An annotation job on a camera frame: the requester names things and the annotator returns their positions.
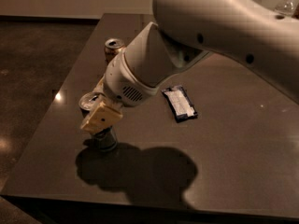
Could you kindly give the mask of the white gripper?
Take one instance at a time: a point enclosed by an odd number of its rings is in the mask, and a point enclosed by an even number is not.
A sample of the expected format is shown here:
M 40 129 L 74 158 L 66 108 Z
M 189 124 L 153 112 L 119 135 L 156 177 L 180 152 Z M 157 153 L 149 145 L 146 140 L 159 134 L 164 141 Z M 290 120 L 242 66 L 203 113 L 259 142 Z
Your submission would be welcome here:
M 143 84 L 134 76 L 127 65 L 124 53 L 120 52 L 109 63 L 104 77 L 101 77 L 93 89 L 93 92 L 105 93 L 106 97 L 100 96 L 95 101 L 90 113 L 82 121 L 80 129 L 90 134 L 102 132 L 122 119 L 122 105 L 128 107 L 141 105 L 154 96 L 157 90 Z

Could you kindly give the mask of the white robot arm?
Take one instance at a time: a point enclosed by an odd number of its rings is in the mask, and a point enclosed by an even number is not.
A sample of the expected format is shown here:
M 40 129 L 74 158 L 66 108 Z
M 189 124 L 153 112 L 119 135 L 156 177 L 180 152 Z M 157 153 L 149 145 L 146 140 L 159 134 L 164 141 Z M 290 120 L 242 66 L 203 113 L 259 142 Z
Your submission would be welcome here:
M 152 7 L 154 20 L 108 64 L 82 130 L 96 134 L 114 125 L 123 107 L 142 104 L 212 52 L 299 99 L 299 20 L 252 0 L 153 0 Z

